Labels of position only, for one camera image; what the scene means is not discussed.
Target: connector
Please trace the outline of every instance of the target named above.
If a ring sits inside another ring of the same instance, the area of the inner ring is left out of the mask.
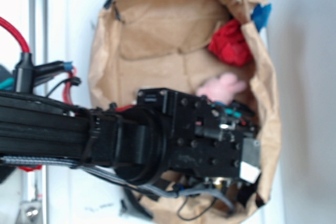
[[[71,71],[73,69],[72,62],[54,61],[51,63],[39,65],[35,67],[35,78],[45,78],[55,76],[58,73]]]
[[[29,52],[22,52],[19,63],[14,70],[14,91],[21,93],[33,93],[34,64],[33,55]]]
[[[82,81],[80,80],[80,78],[75,76],[70,79],[70,83],[72,86],[78,86],[82,83]]]

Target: white surface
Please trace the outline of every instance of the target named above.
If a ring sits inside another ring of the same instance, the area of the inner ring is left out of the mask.
[[[336,5],[334,0],[270,1],[286,223],[335,223]]]
[[[48,1],[48,61],[73,60],[78,76],[83,80],[80,87],[73,88],[73,100],[77,104],[90,107],[86,80],[90,47],[98,12],[105,0]],[[60,93],[61,90],[55,92],[54,98],[60,99]],[[122,195],[115,186],[67,168],[50,167],[48,176],[50,224],[148,223],[130,216],[119,216]],[[281,193],[281,183],[277,177],[271,204],[262,208],[244,224],[283,224]]]

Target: bolt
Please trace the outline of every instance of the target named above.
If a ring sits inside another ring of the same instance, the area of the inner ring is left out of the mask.
[[[163,89],[160,91],[160,95],[165,96],[167,94],[167,90]]]
[[[217,147],[219,145],[219,141],[218,140],[214,140],[213,141],[213,145],[214,145],[214,147]]]
[[[258,140],[254,140],[254,141],[253,141],[253,145],[254,145],[255,147],[259,147],[259,146],[260,146],[260,142],[259,142]]]
[[[237,143],[237,144],[235,145],[235,149],[236,149],[236,150],[240,150],[240,148],[241,148],[240,143]]]
[[[198,141],[197,140],[192,140],[191,143],[190,143],[190,146],[192,148],[196,148],[198,146]]]
[[[211,112],[214,117],[219,117],[219,112],[217,110],[211,110]]]
[[[178,145],[178,146],[183,146],[183,145],[184,145],[184,139],[183,139],[183,138],[179,138],[179,139],[177,140],[177,145]]]
[[[210,160],[210,163],[211,163],[212,165],[217,165],[217,164],[218,164],[218,160],[215,159],[215,158],[212,158],[212,159]]]
[[[233,165],[234,167],[238,168],[239,165],[240,165],[240,161],[239,161],[239,160],[234,160],[233,163],[232,163],[232,165]]]
[[[183,99],[181,100],[181,105],[182,105],[182,106],[187,106],[187,105],[188,105],[188,100],[187,100],[187,98],[183,98]]]
[[[201,107],[201,102],[197,101],[195,102],[195,108],[199,109]]]

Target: stuffed animal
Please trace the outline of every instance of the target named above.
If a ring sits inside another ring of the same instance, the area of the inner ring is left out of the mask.
[[[234,96],[246,89],[246,82],[238,80],[231,72],[222,74],[219,78],[211,78],[206,81],[197,91],[197,96],[206,95],[213,102],[221,102],[229,105]]]

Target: black electronic component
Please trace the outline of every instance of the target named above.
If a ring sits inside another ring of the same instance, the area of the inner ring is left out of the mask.
[[[248,127],[234,130],[229,122],[221,106],[169,89],[140,90],[137,105],[123,112],[0,91],[0,155],[109,166],[133,185],[152,183],[166,170],[240,180],[241,163],[258,167],[260,149],[248,141]]]
[[[14,70],[14,91],[21,93],[33,93],[34,64],[30,52],[22,52],[19,63]]]

